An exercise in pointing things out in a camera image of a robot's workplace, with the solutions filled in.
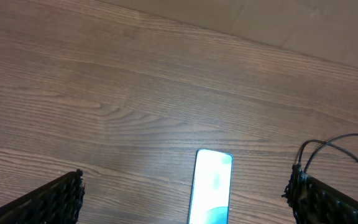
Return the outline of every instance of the brown wooden surface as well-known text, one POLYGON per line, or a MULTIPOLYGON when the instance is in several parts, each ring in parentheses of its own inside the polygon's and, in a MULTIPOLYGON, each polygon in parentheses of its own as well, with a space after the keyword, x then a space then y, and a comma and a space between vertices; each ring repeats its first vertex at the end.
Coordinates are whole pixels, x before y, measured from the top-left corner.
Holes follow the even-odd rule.
MULTIPOLYGON (((186 223, 207 148, 234 155, 230 223, 294 223, 299 145, 348 132, 354 68, 98 1, 0 0, 0 206, 80 168, 81 223, 186 223)), ((358 200, 350 158, 310 173, 358 200)))

